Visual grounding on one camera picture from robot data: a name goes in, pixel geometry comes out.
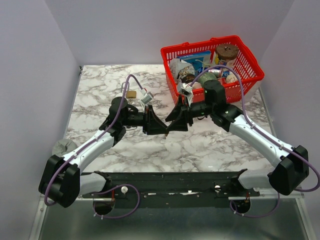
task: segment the brown lid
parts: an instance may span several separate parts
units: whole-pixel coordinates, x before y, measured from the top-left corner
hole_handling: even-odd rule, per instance
[[[239,48],[232,44],[220,44],[215,48],[215,52],[222,60],[232,60],[238,55]]]

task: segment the purple cable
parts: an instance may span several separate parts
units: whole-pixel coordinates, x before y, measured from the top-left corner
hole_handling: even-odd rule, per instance
[[[276,202],[276,205],[270,212],[263,215],[248,215],[248,214],[244,215],[243,213],[238,212],[236,203],[232,200],[230,201],[230,208],[234,214],[237,214],[239,216],[246,217],[246,218],[252,218],[252,219],[264,218],[273,214],[278,209],[279,205],[280,205],[280,194],[278,193],[278,200]]]
[[[137,84],[139,85],[140,89],[143,89],[142,86],[140,85],[139,81],[137,80],[137,78],[132,75],[132,74],[129,74],[129,76],[126,78],[126,81],[125,81],[125,85],[124,85],[124,90],[123,90],[123,94],[122,94],[122,98],[121,98],[121,101],[120,101],[120,105],[119,105],[119,108],[118,108],[118,111],[116,112],[116,115],[112,121],[112,123],[106,128],[105,131],[103,131],[103,133],[101,133],[97,139],[99,140],[107,131],[109,131],[109,129],[115,124],[115,122],[117,121],[118,117],[119,117],[119,114],[120,114],[120,110],[121,110],[121,106],[122,104],[124,103],[125,101],[125,96],[126,96],[126,91],[127,91],[127,87],[128,87],[128,83],[129,83],[129,79],[130,78],[134,78],[134,80],[137,82]],[[91,144],[93,144],[94,142],[96,142],[95,139],[89,141],[87,144],[85,144],[83,147],[81,147],[76,153],[75,155],[79,155],[84,149],[86,149],[88,146],[90,146]],[[46,190],[45,190],[45,193],[44,193],[44,203],[45,205],[47,206],[52,206],[54,204],[56,204],[55,201],[53,202],[48,202],[48,196],[49,196],[49,190],[50,188],[52,187],[52,184],[54,182],[54,180],[56,179],[56,177],[58,176],[58,174],[62,171],[62,169],[64,169],[64,167],[73,159],[75,159],[75,155],[72,155],[67,161],[65,161],[59,168],[58,170],[53,174],[52,178],[50,179],[49,181],[49,184],[48,186],[46,187]]]
[[[190,86],[192,86],[198,79],[199,77],[204,74],[205,72],[207,72],[208,70],[210,69],[215,69],[215,68],[225,68],[225,69],[228,69],[230,72],[232,72],[236,79],[238,80],[239,82],[239,85],[240,85],[240,90],[241,90],[241,101],[242,101],[242,111],[243,111],[243,115],[244,115],[244,118],[245,120],[247,121],[247,123],[254,129],[256,130],[261,136],[263,136],[264,138],[266,138],[267,140],[269,140],[270,142],[272,142],[273,144],[275,144],[276,146],[278,147],[282,147],[280,143],[278,143],[277,141],[273,140],[271,137],[269,137],[268,135],[266,135],[264,132],[262,132],[260,129],[258,129],[256,126],[254,126],[254,124],[249,120],[249,117],[246,113],[246,107],[245,107],[245,94],[244,94],[244,87],[242,85],[242,82],[241,82],[241,79],[239,77],[239,75],[231,68],[231,67],[228,67],[228,66],[225,66],[225,65],[216,65],[216,66],[211,66],[207,69],[205,69],[203,72],[201,72],[193,81],[192,83],[190,84]],[[298,192],[313,192],[315,190],[317,190],[319,187],[320,187],[320,173],[317,171],[317,169],[310,163],[308,162],[307,160],[305,160],[302,156],[300,156],[299,154],[293,152],[291,149],[288,149],[286,147],[282,147],[283,150],[285,150],[286,152],[294,155],[295,157],[299,158],[303,163],[305,163],[309,168],[311,168],[317,179],[318,179],[318,182],[316,184],[315,187],[313,188],[310,188],[310,189],[295,189],[296,191]]]
[[[133,188],[133,189],[135,190],[135,192],[136,192],[137,197],[138,197],[138,200],[137,200],[137,202],[136,202],[135,207],[134,207],[130,212],[128,212],[128,213],[126,213],[126,214],[123,214],[123,215],[120,215],[120,216],[105,216],[105,215],[99,215],[99,214],[96,213],[96,209],[95,209],[95,208],[96,208],[96,203],[94,202],[94,203],[93,203],[93,207],[92,207],[92,208],[93,208],[93,211],[94,211],[94,214],[97,215],[97,216],[99,216],[99,217],[102,217],[102,218],[104,218],[104,219],[122,219],[122,218],[125,218],[125,217],[129,216],[130,214],[133,214],[134,211],[137,210],[137,208],[138,208],[138,206],[139,206],[139,203],[140,203],[140,194],[139,194],[138,189],[137,189],[135,186],[133,186],[133,185],[131,185],[131,184],[121,184],[121,185],[119,185],[119,186],[115,186],[115,187],[109,189],[108,191],[94,192],[94,194],[103,195],[103,194],[110,193],[111,191],[116,190],[116,189],[118,189],[118,188],[127,187],[127,186]]]

